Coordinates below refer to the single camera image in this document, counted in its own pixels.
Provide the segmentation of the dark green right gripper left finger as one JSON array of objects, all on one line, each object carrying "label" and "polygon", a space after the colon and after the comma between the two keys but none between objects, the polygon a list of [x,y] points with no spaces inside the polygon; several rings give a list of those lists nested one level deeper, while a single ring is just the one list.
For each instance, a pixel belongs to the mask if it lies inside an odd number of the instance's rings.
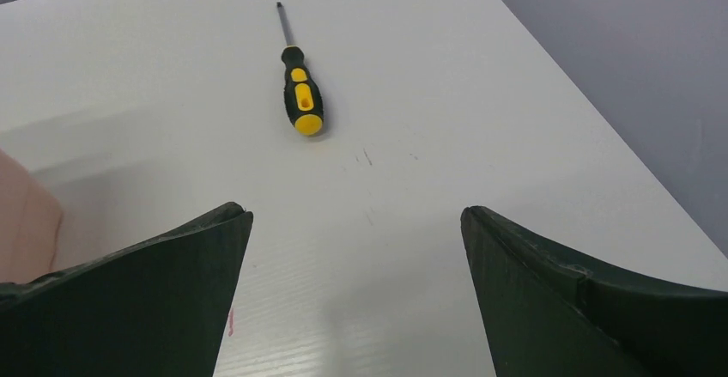
[{"label": "dark green right gripper left finger", "polygon": [[102,258],[1,286],[4,376],[211,376],[253,215],[223,204]]}]

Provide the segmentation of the black and yellow screwdriver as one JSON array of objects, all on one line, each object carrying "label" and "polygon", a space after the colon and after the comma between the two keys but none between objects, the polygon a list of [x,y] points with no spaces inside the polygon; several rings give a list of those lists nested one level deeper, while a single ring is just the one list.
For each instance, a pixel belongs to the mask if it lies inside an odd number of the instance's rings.
[{"label": "black and yellow screwdriver", "polygon": [[276,11],[286,43],[281,54],[285,67],[283,99],[286,114],[301,135],[316,136],[325,125],[322,94],[306,66],[304,52],[294,43],[287,13],[281,2],[276,3]]}]

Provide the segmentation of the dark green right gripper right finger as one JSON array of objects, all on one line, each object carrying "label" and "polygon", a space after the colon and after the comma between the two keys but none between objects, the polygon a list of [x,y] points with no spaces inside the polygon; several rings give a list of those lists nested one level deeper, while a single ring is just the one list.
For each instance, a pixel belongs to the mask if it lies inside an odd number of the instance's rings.
[{"label": "dark green right gripper right finger", "polygon": [[499,376],[726,375],[726,292],[609,264],[482,206],[460,221]]}]

